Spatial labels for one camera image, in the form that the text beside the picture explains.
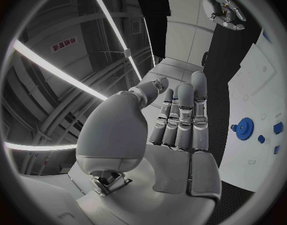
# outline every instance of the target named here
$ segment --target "blue component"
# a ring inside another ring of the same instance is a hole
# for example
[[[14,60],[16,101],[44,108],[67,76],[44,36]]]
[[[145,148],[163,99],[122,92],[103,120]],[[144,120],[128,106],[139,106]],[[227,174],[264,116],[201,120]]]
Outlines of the blue component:
[[[264,142],[265,142],[265,137],[264,136],[262,136],[262,135],[260,135],[259,137],[258,137],[258,141],[261,143],[261,144],[263,144]]]
[[[280,150],[280,146],[275,146],[275,148],[273,150],[273,154],[279,153],[279,150]]]
[[[271,42],[270,39],[269,39],[269,37],[268,37],[268,35],[265,33],[265,31],[263,31],[262,34],[263,34],[263,36],[266,38],[266,40],[268,40],[269,42]]]
[[[236,127],[236,136],[240,140],[249,139],[254,131],[254,123],[252,119],[245,117],[243,118]]]
[[[275,134],[279,134],[283,131],[283,123],[282,122],[279,122],[277,123],[276,125],[273,126],[273,132]]]
[[[232,130],[233,132],[236,132],[236,128],[237,128],[237,125],[235,125],[235,124],[231,125],[231,130]]]

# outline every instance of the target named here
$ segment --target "led light strip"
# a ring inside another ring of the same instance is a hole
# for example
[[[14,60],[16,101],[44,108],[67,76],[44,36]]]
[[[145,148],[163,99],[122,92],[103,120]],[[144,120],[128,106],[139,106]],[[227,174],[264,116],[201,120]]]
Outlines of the led light strip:
[[[14,144],[9,142],[4,142],[5,147],[9,149],[15,150],[23,150],[23,151],[57,151],[57,150],[67,150],[67,149],[75,149],[77,145],[61,145],[61,146],[27,146]]]
[[[121,36],[121,34],[120,34],[118,28],[117,28],[117,26],[116,26],[114,20],[112,19],[112,17],[111,17],[111,15],[110,15],[109,11],[107,10],[107,8],[106,8],[104,2],[103,2],[102,0],[96,0],[96,1],[97,1],[97,3],[99,4],[99,6],[101,7],[102,11],[104,12],[104,14],[105,14],[105,16],[106,16],[108,22],[110,23],[110,25],[111,25],[111,27],[112,27],[112,29],[113,29],[115,35],[117,36],[117,38],[118,38],[118,40],[119,40],[119,42],[120,42],[122,48],[123,48],[124,50],[126,50],[126,49],[127,49],[127,46],[126,46],[126,44],[125,44],[125,42],[124,42],[124,40],[123,40],[123,38],[122,38],[122,36]],[[137,69],[137,67],[136,67],[136,65],[135,65],[135,63],[134,63],[132,57],[129,56],[128,58],[129,58],[129,60],[130,60],[130,62],[131,62],[131,64],[132,64],[132,66],[133,66],[133,68],[134,68],[134,70],[135,70],[135,72],[136,72],[138,78],[139,78],[139,81],[141,81],[141,80],[142,80],[142,77],[141,77],[141,75],[140,75],[140,73],[139,73],[139,71],[138,71],[138,69]]]
[[[63,79],[64,81],[76,86],[77,88],[94,95],[95,97],[102,99],[102,100],[107,100],[107,97],[98,93],[97,91],[91,89],[90,87],[84,85],[83,83],[77,81],[76,79],[72,78],[71,76],[67,75],[65,72],[61,71],[57,67],[53,66],[40,56],[38,56],[36,53],[31,51],[29,48],[27,48],[24,44],[22,44],[20,41],[15,40],[13,47],[15,50],[17,50],[19,53],[24,55],[26,58],[30,59],[32,62],[36,63],[43,69],[49,71],[50,73],[54,74],[55,76]]]
[[[150,47],[151,47],[151,53],[152,53],[152,59],[153,59],[153,65],[154,65],[154,67],[156,67],[155,59],[154,59],[154,54],[153,54],[153,50],[152,50],[152,44],[151,44],[150,35],[149,35],[149,31],[148,31],[148,26],[147,26],[147,23],[146,23],[146,19],[145,19],[145,18],[143,18],[143,20],[144,20],[144,24],[145,24],[145,30],[146,30],[146,33],[147,33],[148,42],[149,42]]]

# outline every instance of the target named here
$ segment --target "red sign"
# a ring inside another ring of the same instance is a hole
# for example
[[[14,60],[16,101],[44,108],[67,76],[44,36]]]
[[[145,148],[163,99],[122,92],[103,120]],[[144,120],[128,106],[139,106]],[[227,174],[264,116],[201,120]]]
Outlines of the red sign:
[[[59,50],[62,50],[66,47],[69,47],[71,45],[77,44],[78,38],[77,36],[70,37],[66,40],[63,40],[61,42],[58,42],[57,44],[50,47],[52,54],[58,52]]]

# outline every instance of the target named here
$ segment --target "blue gear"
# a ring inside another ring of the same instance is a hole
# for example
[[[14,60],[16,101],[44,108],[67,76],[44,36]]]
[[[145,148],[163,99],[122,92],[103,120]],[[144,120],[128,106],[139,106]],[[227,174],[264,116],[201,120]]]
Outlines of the blue gear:
[[[240,140],[247,140],[249,139],[254,131],[254,123],[252,119],[245,117],[243,118],[236,128],[236,136]]]

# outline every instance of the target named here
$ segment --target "vent grille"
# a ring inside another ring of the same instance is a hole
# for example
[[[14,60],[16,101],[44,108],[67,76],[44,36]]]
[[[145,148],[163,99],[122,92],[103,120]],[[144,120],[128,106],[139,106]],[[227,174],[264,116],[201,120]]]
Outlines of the vent grille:
[[[131,20],[131,35],[142,33],[141,20]]]

